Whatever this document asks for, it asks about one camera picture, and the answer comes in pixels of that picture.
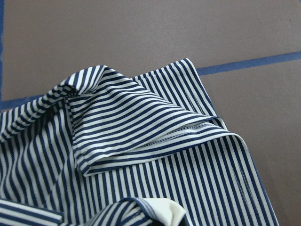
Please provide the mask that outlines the navy white striped polo shirt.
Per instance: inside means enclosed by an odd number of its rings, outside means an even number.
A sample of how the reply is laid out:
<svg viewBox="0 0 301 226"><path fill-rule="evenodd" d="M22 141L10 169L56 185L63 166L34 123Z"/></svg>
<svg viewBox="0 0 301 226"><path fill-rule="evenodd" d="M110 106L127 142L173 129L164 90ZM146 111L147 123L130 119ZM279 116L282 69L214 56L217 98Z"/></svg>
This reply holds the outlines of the navy white striped polo shirt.
<svg viewBox="0 0 301 226"><path fill-rule="evenodd" d="M3 226L276 226L244 140L185 58L83 69L0 115Z"/></svg>

